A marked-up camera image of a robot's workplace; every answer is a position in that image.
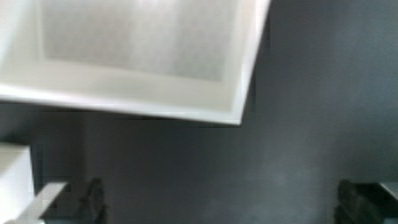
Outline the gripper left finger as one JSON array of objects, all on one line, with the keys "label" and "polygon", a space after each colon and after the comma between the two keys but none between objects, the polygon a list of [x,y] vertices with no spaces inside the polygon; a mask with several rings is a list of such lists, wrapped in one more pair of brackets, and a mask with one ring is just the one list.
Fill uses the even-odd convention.
[{"label": "gripper left finger", "polygon": [[79,224],[109,224],[109,206],[105,202],[104,181],[100,178],[91,180],[81,198]]}]

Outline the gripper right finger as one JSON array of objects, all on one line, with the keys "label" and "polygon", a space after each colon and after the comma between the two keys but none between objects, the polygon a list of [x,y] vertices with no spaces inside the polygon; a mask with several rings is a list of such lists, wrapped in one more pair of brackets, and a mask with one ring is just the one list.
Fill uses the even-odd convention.
[{"label": "gripper right finger", "polygon": [[381,183],[340,182],[335,224],[398,224],[398,198]]}]

